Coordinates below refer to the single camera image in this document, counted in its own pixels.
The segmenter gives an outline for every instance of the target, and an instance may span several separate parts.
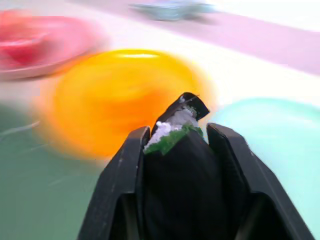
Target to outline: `green cloth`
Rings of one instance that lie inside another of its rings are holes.
[[[160,151],[162,155],[169,152],[185,135],[190,131],[198,132],[202,137],[204,133],[200,127],[195,127],[190,124],[182,126],[181,130],[171,131],[168,136],[162,136],[159,142],[151,144],[145,151],[144,154],[149,154],[155,151]]]
[[[31,124],[0,106],[0,135]],[[0,137],[0,240],[74,240],[101,169],[59,155],[32,129]]]

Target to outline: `white foam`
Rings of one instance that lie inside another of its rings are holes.
[[[152,135],[147,145],[145,145],[144,150],[148,149],[150,145],[160,142],[162,137],[169,136],[172,131],[181,130],[182,126],[185,124],[191,124],[194,127],[198,127],[198,122],[195,119],[194,114],[187,108],[176,111],[166,122],[158,121],[156,123],[157,130]]]

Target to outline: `yellow plate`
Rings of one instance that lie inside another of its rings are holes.
[[[111,157],[129,132],[153,126],[183,92],[212,103],[206,88],[199,72],[184,61],[152,50],[123,49],[73,66],[39,103],[60,147]]]

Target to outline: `teal plate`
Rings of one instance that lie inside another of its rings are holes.
[[[0,239],[77,238],[101,169],[58,154],[0,106]]]
[[[320,240],[320,109],[281,99],[246,99],[223,108],[211,122],[244,136]]]

